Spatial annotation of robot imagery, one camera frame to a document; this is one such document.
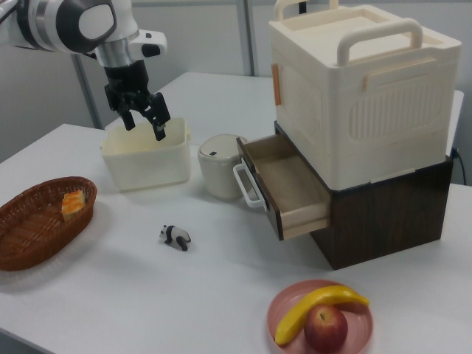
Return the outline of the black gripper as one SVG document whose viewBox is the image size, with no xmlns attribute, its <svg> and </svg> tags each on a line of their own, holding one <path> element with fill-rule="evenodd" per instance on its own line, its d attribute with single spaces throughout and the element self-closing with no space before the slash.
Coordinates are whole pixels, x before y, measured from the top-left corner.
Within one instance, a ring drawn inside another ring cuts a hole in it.
<svg viewBox="0 0 472 354">
<path fill-rule="evenodd" d="M 144 111 L 153 127 L 156 140 L 163 140 L 170 112 L 162 93 L 149 92 L 145 62 L 138 60 L 127 66 L 105 67 L 105 74 L 108 78 L 105 94 L 109 107 L 120 113 L 125 129 L 130 131 L 136 126 L 131 110 Z"/>
</svg>

